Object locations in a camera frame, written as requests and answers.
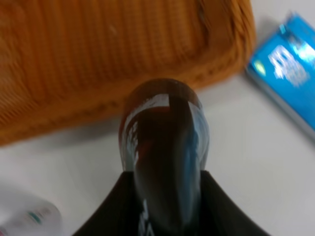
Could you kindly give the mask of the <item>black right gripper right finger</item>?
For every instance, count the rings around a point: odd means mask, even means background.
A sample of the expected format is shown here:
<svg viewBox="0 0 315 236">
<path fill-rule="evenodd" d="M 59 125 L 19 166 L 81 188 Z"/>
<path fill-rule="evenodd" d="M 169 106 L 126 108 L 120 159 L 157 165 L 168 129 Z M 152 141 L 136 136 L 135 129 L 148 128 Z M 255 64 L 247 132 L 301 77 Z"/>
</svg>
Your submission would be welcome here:
<svg viewBox="0 0 315 236">
<path fill-rule="evenodd" d="M 202 236 L 266 236 L 228 197 L 208 171 L 201 172 L 200 234 Z"/>
</svg>

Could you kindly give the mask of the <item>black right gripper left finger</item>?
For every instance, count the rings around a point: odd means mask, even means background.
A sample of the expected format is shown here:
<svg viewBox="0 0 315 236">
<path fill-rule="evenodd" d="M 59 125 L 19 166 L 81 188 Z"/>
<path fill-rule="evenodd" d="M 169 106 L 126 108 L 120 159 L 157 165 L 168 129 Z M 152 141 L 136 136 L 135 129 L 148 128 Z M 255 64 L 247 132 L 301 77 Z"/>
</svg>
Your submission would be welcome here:
<svg viewBox="0 0 315 236">
<path fill-rule="evenodd" d="M 75 236 L 135 236 L 138 214 L 133 172 L 123 172 L 96 212 Z"/>
</svg>

